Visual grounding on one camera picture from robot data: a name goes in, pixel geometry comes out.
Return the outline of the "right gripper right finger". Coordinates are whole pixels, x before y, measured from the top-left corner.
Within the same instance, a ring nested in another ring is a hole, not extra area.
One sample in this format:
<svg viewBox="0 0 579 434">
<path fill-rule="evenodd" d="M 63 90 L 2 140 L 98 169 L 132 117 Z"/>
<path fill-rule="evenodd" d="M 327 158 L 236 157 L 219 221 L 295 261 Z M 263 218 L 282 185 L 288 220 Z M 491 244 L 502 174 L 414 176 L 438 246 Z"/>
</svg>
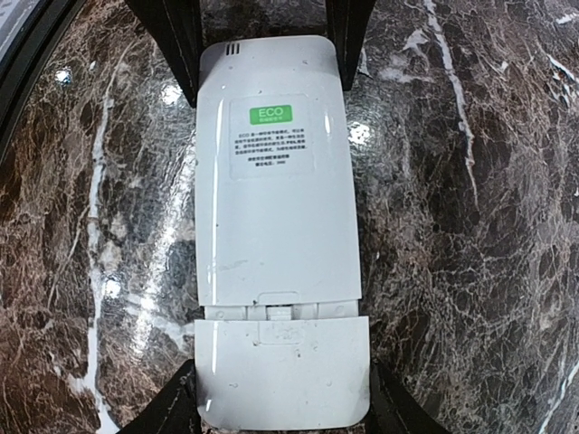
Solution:
<svg viewBox="0 0 579 434">
<path fill-rule="evenodd" d="M 370 409 L 366 433 L 448 434 L 395 378 L 390 369 L 374 361 L 370 369 Z"/>
</svg>

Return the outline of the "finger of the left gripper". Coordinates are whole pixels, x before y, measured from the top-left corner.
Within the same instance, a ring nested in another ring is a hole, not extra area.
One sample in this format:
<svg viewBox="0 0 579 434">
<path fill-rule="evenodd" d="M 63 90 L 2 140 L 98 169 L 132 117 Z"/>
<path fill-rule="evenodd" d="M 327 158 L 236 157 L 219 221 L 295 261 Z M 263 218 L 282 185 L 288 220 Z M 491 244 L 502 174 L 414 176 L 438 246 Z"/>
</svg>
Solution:
<svg viewBox="0 0 579 434">
<path fill-rule="evenodd" d="M 127 0 L 127 6 L 153 37 L 191 107 L 196 106 L 203 51 L 198 0 Z"/>
<path fill-rule="evenodd" d="M 326 0 L 327 36 L 335 45 L 343 90 L 351 90 L 372 13 L 372 0 Z"/>
</svg>

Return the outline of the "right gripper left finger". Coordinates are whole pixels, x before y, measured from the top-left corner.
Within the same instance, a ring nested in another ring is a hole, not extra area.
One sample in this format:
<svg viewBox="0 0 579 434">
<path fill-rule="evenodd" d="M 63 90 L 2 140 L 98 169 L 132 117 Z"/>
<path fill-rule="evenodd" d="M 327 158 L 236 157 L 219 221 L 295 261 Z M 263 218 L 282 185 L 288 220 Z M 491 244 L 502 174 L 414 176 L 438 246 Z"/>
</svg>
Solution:
<svg viewBox="0 0 579 434">
<path fill-rule="evenodd" d="M 167 384 L 119 434 L 198 433 L 195 362 L 185 361 Z"/>
</svg>

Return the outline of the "white battery cover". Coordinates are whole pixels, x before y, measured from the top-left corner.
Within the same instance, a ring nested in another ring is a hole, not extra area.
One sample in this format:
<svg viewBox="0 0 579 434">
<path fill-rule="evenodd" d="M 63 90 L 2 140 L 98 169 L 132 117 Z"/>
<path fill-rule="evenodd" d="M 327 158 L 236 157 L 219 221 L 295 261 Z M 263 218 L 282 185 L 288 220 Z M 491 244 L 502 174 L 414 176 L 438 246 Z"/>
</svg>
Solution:
<svg viewBox="0 0 579 434">
<path fill-rule="evenodd" d="M 197 409 L 217 429 L 357 424 L 370 407 L 365 316 L 195 324 Z"/>
</svg>

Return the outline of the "white remote control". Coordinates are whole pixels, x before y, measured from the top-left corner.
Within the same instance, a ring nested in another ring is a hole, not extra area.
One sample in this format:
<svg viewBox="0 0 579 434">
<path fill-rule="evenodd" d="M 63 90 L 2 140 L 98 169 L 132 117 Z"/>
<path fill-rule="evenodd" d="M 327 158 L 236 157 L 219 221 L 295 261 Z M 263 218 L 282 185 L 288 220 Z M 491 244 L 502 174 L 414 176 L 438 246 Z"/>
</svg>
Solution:
<svg viewBox="0 0 579 434">
<path fill-rule="evenodd" d="M 361 272 L 334 44 L 222 42 L 201 59 L 195 243 L 203 307 L 355 316 Z"/>
</svg>

